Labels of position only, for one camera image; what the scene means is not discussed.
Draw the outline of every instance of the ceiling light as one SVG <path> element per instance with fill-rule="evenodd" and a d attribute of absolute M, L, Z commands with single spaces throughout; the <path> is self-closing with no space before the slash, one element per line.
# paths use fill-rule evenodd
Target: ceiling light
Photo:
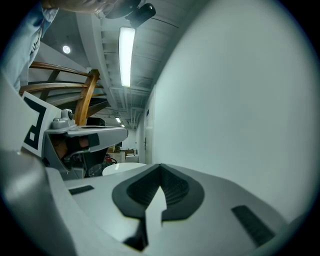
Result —
<path fill-rule="evenodd" d="M 65 45 L 64 47 L 62 47 L 62 50 L 64 51 L 64 53 L 69 54 L 71 52 L 71 49 L 69 46 Z"/>
<path fill-rule="evenodd" d="M 130 87 L 131 59 L 134 48 L 136 30 L 131 27 L 121 27 L 119 31 L 119 63 L 121 84 Z"/>

